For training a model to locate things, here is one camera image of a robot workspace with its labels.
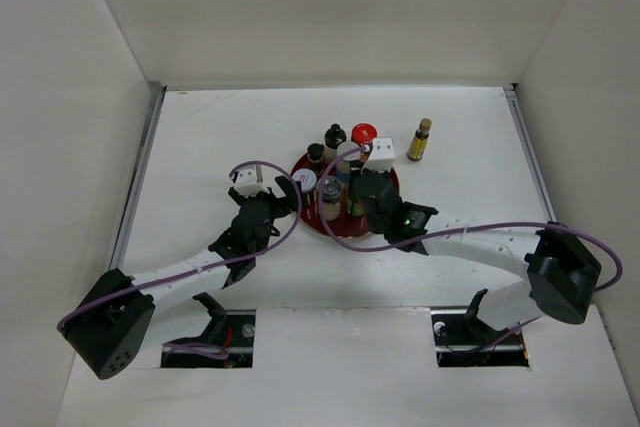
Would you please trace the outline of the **red-lid chili sauce jar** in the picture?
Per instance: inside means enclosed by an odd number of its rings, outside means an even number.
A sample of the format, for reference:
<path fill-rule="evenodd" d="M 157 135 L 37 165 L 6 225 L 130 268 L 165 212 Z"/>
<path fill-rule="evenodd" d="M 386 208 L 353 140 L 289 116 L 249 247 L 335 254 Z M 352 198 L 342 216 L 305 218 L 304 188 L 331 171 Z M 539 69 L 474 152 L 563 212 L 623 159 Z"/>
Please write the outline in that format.
<path fill-rule="evenodd" d="M 377 136 L 377 129 L 369 123 L 358 123 L 351 131 L 351 141 L 359 146 L 370 144 Z"/>

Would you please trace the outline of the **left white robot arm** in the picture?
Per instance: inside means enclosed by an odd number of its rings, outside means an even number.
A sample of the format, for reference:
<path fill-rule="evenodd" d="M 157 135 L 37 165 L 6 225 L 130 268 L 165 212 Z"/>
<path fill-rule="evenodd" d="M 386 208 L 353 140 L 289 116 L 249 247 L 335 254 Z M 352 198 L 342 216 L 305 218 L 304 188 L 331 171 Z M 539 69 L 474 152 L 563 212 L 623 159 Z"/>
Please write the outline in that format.
<path fill-rule="evenodd" d="M 57 330 L 96 377 L 107 380 L 119 374 L 145 347 L 164 344 L 154 321 L 162 313 L 196 300 L 209 310 L 197 313 L 190 333 L 206 346 L 224 334 L 224 320 L 217 315 L 212 293 L 243 280 L 257 265 L 259 256 L 285 240 L 275 226 L 278 219 L 302 212 L 299 182 L 281 175 L 275 182 L 281 196 L 240 171 L 229 190 L 238 205 L 230 226 L 195 256 L 143 274 L 127 274 L 116 268 L 101 275 L 74 311 Z"/>

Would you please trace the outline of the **silver-lid blue-label jar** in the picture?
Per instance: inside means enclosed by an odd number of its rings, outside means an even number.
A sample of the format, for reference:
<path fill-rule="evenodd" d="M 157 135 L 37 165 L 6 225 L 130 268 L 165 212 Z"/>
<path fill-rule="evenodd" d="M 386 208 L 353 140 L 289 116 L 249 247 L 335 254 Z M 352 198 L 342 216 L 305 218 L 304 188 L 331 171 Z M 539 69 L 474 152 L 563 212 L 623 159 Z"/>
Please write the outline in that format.
<path fill-rule="evenodd" d="M 342 184 L 348 184 L 351 168 L 361 158 L 359 145 L 351 141 L 341 143 L 337 148 L 336 158 L 338 162 L 335 166 L 335 176 Z"/>

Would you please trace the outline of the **grey-top white salt grinder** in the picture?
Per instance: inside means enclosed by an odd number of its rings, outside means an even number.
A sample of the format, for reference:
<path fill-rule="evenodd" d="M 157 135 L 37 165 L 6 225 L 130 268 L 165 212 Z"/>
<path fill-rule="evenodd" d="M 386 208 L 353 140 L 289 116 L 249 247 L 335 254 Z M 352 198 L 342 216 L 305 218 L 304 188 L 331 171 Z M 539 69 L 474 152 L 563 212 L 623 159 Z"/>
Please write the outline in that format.
<path fill-rule="evenodd" d="M 342 183 L 335 176 L 328 176 L 316 184 L 318 214 L 327 221 L 336 220 L 341 213 Z"/>

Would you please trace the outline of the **left aluminium table rail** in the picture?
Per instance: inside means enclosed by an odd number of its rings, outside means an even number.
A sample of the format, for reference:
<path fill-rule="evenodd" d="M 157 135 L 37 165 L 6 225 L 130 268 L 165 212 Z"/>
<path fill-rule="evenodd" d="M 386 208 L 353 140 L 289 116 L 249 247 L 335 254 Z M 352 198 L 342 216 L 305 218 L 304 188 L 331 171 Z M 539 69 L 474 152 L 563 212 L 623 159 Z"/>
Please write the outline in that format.
<path fill-rule="evenodd" d="M 144 177 L 146 174 L 151 149 L 154 142 L 159 117 L 162 110 L 167 87 L 161 82 L 148 83 L 150 89 L 150 103 L 146 109 L 146 116 L 141 132 L 141 137 L 133 165 L 127 196 L 125 199 L 122 216 L 118 225 L 117 235 L 112 253 L 107 264 L 108 270 L 120 268 L 126 255 L 131 229 L 141 194 Z"/>

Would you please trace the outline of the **green-label red sauce bottle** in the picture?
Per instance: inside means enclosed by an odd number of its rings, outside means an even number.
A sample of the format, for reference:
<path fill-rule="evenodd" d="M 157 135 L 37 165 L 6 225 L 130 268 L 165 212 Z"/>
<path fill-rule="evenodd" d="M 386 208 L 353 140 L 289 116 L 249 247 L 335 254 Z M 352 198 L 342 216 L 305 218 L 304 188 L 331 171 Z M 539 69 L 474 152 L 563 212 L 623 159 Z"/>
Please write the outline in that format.
<path fill-rule="evenodd" d="M 364 208 L 362 204 L 351 197 L 347 198 L 347 213 L 354 218 L 360 218 L 364 215 Z"/>

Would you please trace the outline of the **right aluminium table rail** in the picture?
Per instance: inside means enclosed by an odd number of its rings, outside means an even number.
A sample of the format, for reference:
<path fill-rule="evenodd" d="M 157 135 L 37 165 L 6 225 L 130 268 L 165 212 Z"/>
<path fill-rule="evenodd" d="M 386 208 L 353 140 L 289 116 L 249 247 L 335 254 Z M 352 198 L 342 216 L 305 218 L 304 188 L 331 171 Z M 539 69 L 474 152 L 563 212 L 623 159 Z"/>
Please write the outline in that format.
<path fill-rule="evenodd" d="M 524 151 L 529 171 L 534 179 L 534 185 L 539 201 L 543 206 L 546 218 L 548 220 L 556 221 L 556 214 L 549 197 L 549 193 L 543 178 L 542 171 L 540 169 L 533 144 L 531 142 L 527 126 L 525 124 L 525 119 L 519 104 L 516 88 L 513 84 L 511 84 L 505 87 L 503 91 L 505 94 L 506 102 L 509 106 L 513 122 L 516 127 L 516 131 L 520 139 L 521 146 Z"/>

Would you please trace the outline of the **aluminium table rail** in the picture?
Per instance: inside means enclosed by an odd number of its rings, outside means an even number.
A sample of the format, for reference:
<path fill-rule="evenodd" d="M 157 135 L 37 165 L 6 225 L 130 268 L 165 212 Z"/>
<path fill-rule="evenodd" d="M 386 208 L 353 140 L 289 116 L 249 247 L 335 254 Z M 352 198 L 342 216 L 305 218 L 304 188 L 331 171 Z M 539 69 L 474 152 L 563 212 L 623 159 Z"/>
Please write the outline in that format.
<path fill-rule="evenodd" d="M 148 83 L 150 89 L 150 103 L 146 109 L 146 116 L 141 132 L 141 137 L 133 165 L 127 196 L 125 199 L 122 216 L 118 225 L 117 235 L 112 253 L 107 264 L 108 270 L 120 268 L 126 255 L 131 229 L 141 194 L 144 177 L 146 174 L 151 149 L 154 142 L 159 117 L 162 110 L 167 87 L 161 82 Z"/>
<path fill-rule="evenodd" d="M 524 151 L 529 171 L 534 179 L 534 185 L 539 201 L 543 206 L 546 218 L 548 220 L 556 221 L 556 214 L 549 197 L 549 193 L 543 178 L 542 171 L 540 169 L 533 144 L 531 142 L 527 126 L 525 124 L 525 119 L 519 104 L 516 88 L 513 84 L 511 84 L 505 87 L 503 91 L 505 94 L 506 102 L 509 106 L 513 122 L 516 127 L 516 131 L 520 139 L 521 146 Z"/>

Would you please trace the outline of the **red round lacquer tray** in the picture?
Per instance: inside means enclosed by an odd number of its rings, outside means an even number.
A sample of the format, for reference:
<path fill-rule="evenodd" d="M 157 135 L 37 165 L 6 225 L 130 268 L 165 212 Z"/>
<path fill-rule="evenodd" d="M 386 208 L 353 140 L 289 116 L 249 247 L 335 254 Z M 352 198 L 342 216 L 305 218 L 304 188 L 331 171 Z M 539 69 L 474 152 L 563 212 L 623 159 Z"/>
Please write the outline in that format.
<path fill-rule="evenodd" d="M 290 173 L 294 174 L 300 169 L 311 168 L 311 162 L 307 158 L 307 154 L 302 154 L 291 168 Z M 328 233 L 321 222 L 317 213 L 317 206 L 313 204 L 302 210 L 300 221 L 313 231 L 320 235 L 327 236 Z M 333 233 L 340 238 L 360 238 L 370 233 L 367 220 L 364 216 L 354 217 L 346 211 L 346 207 L 342 208 L 340 216 L 328 222 Z"/>

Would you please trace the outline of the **small yellow-label oil bottle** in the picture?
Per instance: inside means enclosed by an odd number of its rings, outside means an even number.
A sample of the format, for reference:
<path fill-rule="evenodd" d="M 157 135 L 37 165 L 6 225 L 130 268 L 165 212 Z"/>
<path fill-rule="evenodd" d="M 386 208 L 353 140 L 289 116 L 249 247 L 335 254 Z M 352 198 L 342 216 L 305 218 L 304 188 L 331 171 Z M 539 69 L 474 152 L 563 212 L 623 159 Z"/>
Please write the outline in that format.
<path fill-rule="evenodd" d="M 429 118 L 423 118 L 420 121 L 407 151 L 407 158 L 409 160 L 417 162 L 423 158 L 430 137 L 431 127 L 432 121 Z"/>

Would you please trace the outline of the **black-cap pepper shaker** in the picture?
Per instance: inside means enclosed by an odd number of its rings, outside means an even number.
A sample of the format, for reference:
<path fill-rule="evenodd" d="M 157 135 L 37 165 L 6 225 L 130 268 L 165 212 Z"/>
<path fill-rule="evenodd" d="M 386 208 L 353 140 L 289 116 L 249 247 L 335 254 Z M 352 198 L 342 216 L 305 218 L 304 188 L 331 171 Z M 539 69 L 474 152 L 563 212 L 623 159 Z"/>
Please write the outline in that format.
<path fill-rule="evenodd" d="M 310 144 L 307 147 L 306 157 L 309 161 L 310 169 L 316 174 L 320 174 L 324 169 L 324 145 L 320 143 Z"/>

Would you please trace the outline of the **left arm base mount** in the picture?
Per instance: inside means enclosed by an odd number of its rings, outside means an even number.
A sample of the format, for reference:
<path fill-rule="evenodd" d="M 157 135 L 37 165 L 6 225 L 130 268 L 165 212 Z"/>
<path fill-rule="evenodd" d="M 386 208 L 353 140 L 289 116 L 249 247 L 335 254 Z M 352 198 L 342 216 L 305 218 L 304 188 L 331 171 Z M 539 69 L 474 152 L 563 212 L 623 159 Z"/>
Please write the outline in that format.
<path fill-rule="evenodd" d="M 164 369 L 242 369 L 253 367 L 255 310 L 227 310 L 208 293 L 198 294 L 210 319 L 202 332 L 163 345 Z"/>

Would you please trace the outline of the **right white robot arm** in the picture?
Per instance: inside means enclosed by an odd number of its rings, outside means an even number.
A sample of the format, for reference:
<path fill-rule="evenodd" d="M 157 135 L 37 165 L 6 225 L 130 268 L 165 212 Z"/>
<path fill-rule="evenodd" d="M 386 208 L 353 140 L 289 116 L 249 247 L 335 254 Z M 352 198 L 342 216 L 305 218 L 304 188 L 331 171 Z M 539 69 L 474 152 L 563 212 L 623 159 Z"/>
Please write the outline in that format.
<path fill-rule="evenodd" d="M 433 207 L 403 200 L 383 173 L 364 172 L 351 192 L 369 230 L 392 248 L 471 261 L 516 276 L 506 287 L 475 294 L 463 320 L 471 340 L 487 342 L 500 330 L 542 316 L 569 325 L 585 322 L 601 265 L 566 227 L 472 228 Z"/>

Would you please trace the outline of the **black-top white salt grinder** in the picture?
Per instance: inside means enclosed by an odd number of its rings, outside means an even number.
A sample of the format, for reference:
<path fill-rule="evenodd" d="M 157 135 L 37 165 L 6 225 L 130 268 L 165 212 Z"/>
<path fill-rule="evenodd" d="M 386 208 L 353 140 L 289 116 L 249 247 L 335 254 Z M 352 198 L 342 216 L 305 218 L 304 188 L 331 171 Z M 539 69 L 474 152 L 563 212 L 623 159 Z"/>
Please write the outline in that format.
<path fill-rule="evenodd" d="M 347 140 L 346 132 L 338 123 L 332 124 L 324 134 L 324 161 L 330 164 L 337 155 L 339 146 Z"/>

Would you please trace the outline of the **white-lid dark spice jar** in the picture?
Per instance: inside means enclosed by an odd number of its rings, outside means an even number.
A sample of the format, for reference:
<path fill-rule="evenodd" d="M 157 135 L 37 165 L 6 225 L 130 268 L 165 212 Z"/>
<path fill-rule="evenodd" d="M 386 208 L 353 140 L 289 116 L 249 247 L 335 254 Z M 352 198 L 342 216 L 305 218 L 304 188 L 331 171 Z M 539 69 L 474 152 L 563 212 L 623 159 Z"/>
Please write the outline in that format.
<path fill-rule="evenodd" d="M 308 208 L 316 202 L 317 176 L 308 168 L 301 168 L 292 174 L 295 182 L 300 184 L 303 207 Z"/>

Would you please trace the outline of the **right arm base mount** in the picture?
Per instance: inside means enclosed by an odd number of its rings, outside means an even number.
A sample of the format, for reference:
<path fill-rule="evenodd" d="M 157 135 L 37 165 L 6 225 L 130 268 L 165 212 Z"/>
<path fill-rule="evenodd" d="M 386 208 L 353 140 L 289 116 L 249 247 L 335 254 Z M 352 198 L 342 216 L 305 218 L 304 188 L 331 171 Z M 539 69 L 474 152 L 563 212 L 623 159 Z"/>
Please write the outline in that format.
<path fill-rule="evenodd" d="M 478 318 L 487 292 L 478 291 L 464 311 L 452 308 L 431 312 L 435 357 L 440 368 L 529 366 L 519 331 L 496 331 Z"/>

